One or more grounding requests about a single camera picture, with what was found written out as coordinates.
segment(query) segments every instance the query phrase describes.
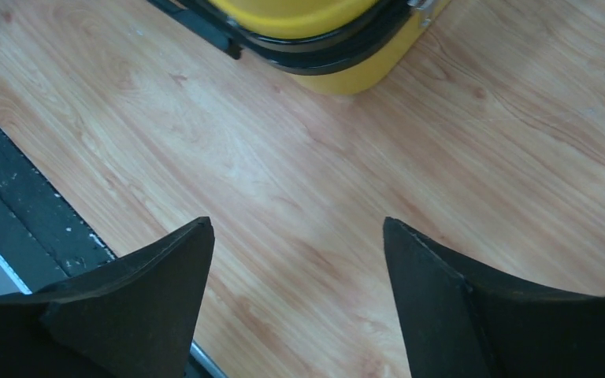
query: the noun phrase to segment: wood grain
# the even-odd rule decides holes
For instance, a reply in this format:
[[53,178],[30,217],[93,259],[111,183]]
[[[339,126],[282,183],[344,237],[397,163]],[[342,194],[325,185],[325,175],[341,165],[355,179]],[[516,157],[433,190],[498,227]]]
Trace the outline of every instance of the wood grain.
[[143,0],[0,0],[0,126],[118,254],[212,217],[196,336],[230,376],[409,376],[387,215],[605,295],[599,0],[452,2],[353,98]]

